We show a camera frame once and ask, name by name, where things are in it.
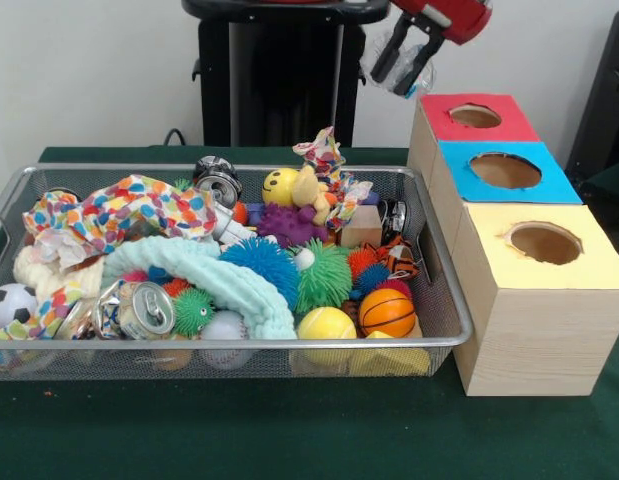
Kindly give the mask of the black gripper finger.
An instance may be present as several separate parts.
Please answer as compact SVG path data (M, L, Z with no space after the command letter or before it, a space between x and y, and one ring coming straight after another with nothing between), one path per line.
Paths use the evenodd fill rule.
M425 44L412 46L403 45L400 55L391 70L393 84L391 91L401 97L409 97L417 89L421 74L428 68L432 57L439 51L445 38L441 32L431 31Z
M410 14L403 13L396 22L393 32L382 48L376 62L371 69L371 78L376 83L382 83L386 80L390 71L394 67L400 55L400 48L403 45L408 31L412 26L413 17Z

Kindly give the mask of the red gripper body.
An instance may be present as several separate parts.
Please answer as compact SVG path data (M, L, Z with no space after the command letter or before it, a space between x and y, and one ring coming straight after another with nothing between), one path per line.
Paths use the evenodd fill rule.
M463 45L479 35L492 15L490 1L396 0L408 21L422 32Z

